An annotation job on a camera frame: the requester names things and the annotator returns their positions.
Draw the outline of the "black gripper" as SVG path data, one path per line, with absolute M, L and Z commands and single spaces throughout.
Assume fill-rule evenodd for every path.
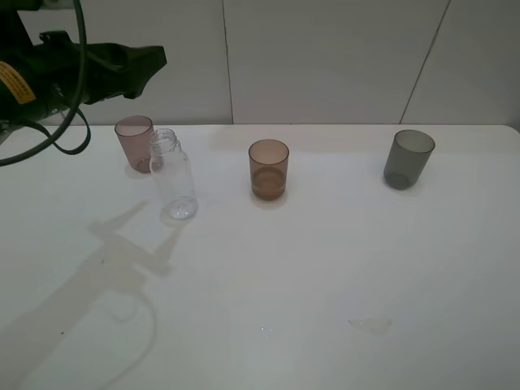
M 43 32 L 36 45 L 34 116 L 47 118 L 69 107 L 80 67 L 80 46 L 64 31 Z M 167 64 L 160 45 L 132 48 L 115 43 L 86 46 L 86 76 L 80 102 L 86 105 L 122 96 L 140 97 L 150 79 Z

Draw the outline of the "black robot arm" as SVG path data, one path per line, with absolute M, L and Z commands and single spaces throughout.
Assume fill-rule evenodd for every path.
M 1 119 L 40 121 L 72 106 L 80 71 L 80 45 L 64 31 L 43 32 L 32 43 L 20 11 L 72 9 L 72 1 L 1 3 Z M 115 43 L 86 46 L 81 103 L 141 96 L 167 63 L 160 45 L 132 48 Z

